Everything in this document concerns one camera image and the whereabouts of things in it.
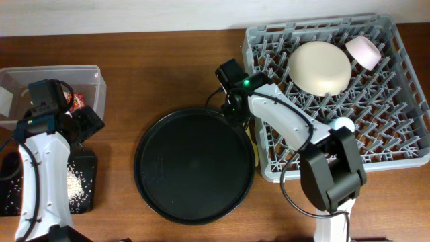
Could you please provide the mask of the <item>light blue cup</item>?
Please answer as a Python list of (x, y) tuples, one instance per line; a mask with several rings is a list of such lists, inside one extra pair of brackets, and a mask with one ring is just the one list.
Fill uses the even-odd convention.
[(333, 130), (339, 130), (340, 128), (346, 127), (351, 132), (355, 131), (355, 124), (354, 124), (354, 122), (351, 119), (346, 118), (346, 117), (336, 118), (335, 120), (333, 120), (333, 121), (331, 121), (329, 123), (329, 126)]

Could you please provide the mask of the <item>pink bowl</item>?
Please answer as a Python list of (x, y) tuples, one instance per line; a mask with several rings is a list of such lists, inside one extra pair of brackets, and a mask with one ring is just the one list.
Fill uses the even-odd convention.
[(382, 58), (378, 48), (364, 36), (348, 41), (345, 47), (349, 54), (367, 70), (373, 70)]

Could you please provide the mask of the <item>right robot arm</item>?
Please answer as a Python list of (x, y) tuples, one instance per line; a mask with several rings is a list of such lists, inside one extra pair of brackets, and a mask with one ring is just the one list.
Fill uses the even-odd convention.
[(315, 241), (350, 241), (350, 211), (366, 183), (355, 135), (311, 118), (284, 96), (265, 74), (216, 70), (226, 92), (222, 112), (229, 122), (250, 117), (266, 121), (300, 160), (300, 183), (316, 214), (295, 209), (318, 222)]

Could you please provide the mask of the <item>yellow plastic spoon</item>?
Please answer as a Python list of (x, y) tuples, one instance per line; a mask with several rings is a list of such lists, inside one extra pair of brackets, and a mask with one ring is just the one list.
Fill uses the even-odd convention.
[(245, 132), (246, 132), (249, 140), (251, 141), (251, 145), (252, 145), (254, 156), (255, 156), (255, 167), (258, 167), (258, 165), (259, 165), (259, 154), (258, 154), (257, 145), (255, 144), (255, 142), (252, 139), (250, 128), (246, 128)]

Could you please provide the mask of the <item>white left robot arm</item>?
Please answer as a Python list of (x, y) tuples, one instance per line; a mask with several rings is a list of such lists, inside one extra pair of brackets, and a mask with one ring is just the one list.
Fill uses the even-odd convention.
[(23, 170), (21, 216), (16, 241), (88, 241), (73, 224), (67, 194), (71, 146), (105, 126), (89, 106), (67, 113), (31, 108), (11, 137)]

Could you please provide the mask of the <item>red snack wrapper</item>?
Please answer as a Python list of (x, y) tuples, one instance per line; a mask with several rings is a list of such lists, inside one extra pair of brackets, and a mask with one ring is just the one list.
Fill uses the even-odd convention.
[(73, 96), (71, 96), (71, 93), (65, 92), (64, 96), (66, 97), (67, 102), (70, 102), (73, 99), (73, 104), (72, 104), (72, 107), (70, 108), (70, 112), (74, 112), (86, 106), (85, 98), (82, 93), (75, 93)]

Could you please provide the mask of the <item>large cream bowl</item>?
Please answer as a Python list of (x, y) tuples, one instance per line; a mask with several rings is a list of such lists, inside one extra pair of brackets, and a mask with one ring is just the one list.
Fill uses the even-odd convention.
[(327, 42), (307, 42), (288, 59), (290, 79), (306, 93), (324, 97), (340, 94), (351, 78), (351, 63), (338, 47)]

